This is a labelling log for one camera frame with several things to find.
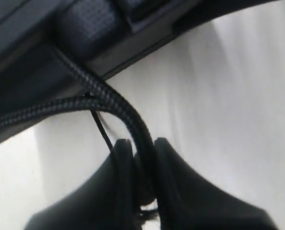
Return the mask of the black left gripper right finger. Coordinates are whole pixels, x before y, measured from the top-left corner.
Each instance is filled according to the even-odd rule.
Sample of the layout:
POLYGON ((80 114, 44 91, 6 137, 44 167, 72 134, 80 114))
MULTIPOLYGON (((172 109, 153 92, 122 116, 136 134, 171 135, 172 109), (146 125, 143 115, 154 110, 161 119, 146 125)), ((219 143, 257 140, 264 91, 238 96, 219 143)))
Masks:
POLYGON ((270 230, 263 209, 219 189, 195 172, 167 139, 154 142, 163 230, 270 230))

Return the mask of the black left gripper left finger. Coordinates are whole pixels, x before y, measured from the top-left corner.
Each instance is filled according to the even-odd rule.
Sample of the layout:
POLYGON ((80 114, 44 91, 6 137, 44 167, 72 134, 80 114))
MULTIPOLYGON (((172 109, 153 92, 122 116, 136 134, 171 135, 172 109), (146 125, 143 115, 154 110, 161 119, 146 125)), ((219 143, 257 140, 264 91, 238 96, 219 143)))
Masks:
POLYGON ((133 153, 127 139, 80 188, 33 215, 26 230, 136 230, 133 153))

